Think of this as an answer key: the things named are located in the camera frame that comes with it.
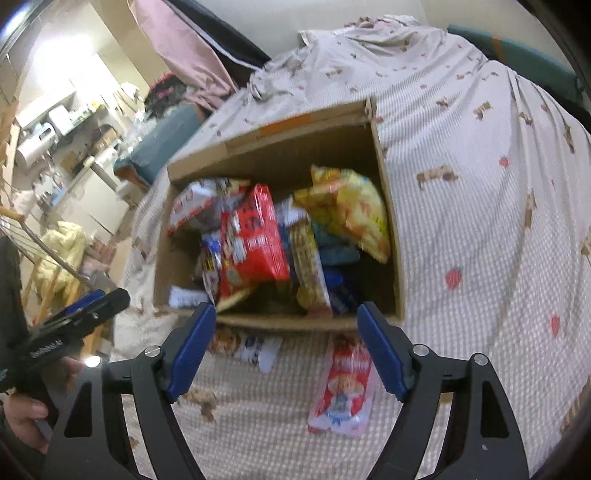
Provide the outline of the person's left hand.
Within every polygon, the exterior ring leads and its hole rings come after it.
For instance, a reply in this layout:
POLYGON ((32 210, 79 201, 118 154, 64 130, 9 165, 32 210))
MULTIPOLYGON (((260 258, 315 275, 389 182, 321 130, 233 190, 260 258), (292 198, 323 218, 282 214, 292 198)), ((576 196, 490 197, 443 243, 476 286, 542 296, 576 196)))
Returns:
MULTIPOLYGON (((60 383, 51 387, 57 405, 62 407, 84 363, 70 357, 60 361, 56 373, 60 383)), ((48 451, 49 440, 41 432, 37 421, 46 420, 48 406, 41 400, 19 391, 10 393, 1 406, 1 444, 14 453, 41 454, 48 451)))

